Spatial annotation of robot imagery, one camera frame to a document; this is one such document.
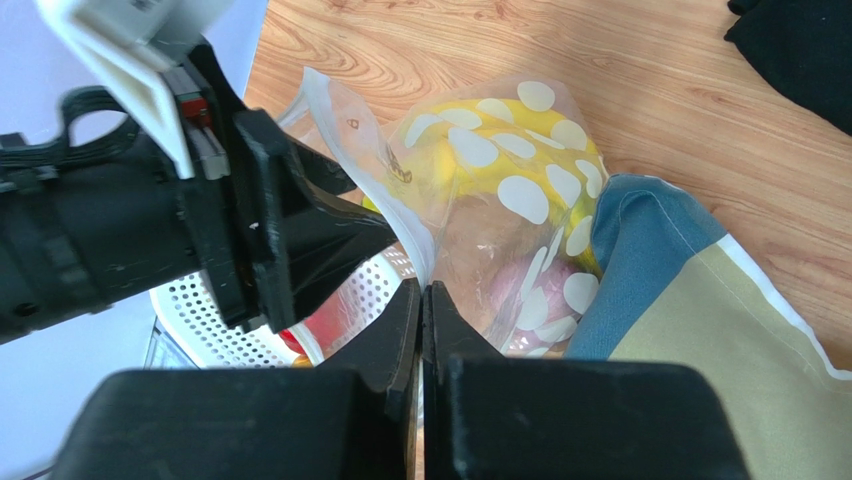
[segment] black cloth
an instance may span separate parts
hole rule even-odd
[[[852,0],[731,0],[725,40],[782,95],[852,135]]]

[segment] beige fabric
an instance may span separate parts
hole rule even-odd
[[[852,478],[852,381],[829,375],[718,244],[686,263],[610,358],[700,371],[755,479]]]

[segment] wood grain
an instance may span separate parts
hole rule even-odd
[[[503,75],[561,80],[611,172],[695,194],[852,368],[852,138],[722,40],[735,19],[723,0],[271,0],[246,101],[280,113],[304,65],[383,122]]]

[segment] blue fabric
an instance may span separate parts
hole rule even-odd
[[[609,358],[686,261],[725,234],[692,195],[659,178],[610,178],[592,227],[604,275],[565,358]]]

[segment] white bracket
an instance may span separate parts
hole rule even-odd
[[[37,0],[47,25],[172,159],[195,176],[161,73],[183,61],[233,0]]]

